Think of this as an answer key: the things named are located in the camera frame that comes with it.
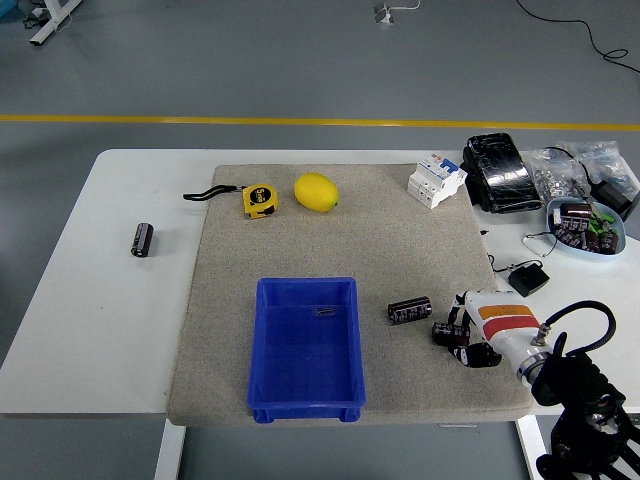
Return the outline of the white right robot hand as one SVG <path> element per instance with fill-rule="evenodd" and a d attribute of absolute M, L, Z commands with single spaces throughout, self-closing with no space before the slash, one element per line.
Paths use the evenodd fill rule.
<path fill-rule="evenodd" d="M 448 323 L 463 309 L 462 327 L 473 325 L 496 355 L 505 356 L 519 379 L 540 368 L 552 348 L 539 339 L 540 322 L 511 291 L 466 291 L 455 296 Z"/>

